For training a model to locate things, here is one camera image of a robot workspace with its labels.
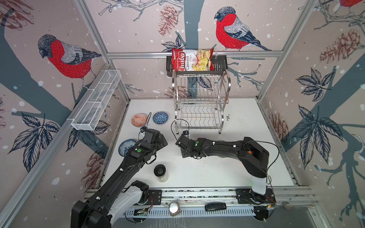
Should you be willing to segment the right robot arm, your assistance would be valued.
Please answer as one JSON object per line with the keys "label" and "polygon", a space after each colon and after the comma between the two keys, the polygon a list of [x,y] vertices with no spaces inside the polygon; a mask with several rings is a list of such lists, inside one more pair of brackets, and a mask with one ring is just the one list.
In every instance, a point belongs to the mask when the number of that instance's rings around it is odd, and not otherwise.
{"label": "right robot arm", "polygon": [[252,187],[248,197],[241,197],[246,202],[256,204],[266,200],[267,178],[270,153],[250,137],[242,141],[213,141],[206,138],[196,140],[180,136],[175,143],[189,157],[220,156],[239,160],[252,177]]}

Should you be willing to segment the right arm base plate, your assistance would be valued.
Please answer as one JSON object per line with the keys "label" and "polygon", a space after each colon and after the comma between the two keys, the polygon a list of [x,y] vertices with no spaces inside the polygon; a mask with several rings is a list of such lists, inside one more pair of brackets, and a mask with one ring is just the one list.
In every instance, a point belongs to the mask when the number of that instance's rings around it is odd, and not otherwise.
{"label": "right arm base plate", "polygon": [[235,192],[239,204],[276,204],[275,194],[272,188],[267,188],[264,195],[255,193],[250,188],[236,189]]}

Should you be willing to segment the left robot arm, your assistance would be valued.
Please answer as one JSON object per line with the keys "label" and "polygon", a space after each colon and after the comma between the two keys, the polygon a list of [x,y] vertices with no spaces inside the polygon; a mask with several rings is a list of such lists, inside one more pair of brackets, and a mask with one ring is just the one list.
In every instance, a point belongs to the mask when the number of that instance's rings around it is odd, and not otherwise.
{"label": "left robot arm", "polygon": [[149,187],[136,180],[123,188],[157,151],[168,145],[162,133],[147,129],[143,139],[129,148],[122,163],[107,182],[86,202],[78,201],[71,211],[72,228],[110,228],[134,204],[146,203]]}

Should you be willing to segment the steel two-tier dish rack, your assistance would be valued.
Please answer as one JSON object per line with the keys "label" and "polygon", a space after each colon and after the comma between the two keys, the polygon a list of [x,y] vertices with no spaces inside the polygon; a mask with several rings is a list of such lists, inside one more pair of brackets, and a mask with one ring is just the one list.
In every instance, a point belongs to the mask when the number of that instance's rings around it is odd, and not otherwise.
{"label": "steel two-tier dish rack", "polygon": [[173,70],[175,133],[178,134],[180,130],[205,129],[218,130],[221,134],[230,90],[231,78],[227,70]]}

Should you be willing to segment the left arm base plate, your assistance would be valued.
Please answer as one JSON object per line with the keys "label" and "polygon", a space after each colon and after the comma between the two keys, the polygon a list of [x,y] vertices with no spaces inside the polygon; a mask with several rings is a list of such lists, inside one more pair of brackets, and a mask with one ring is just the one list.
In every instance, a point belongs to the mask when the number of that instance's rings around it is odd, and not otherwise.
{"label": "left arm base plate", "polygon": [[123,207],[132,206],[155,206],[161,204],[161,190],[141,190],[136,186],[131,186],[118,199],[118,204]]}

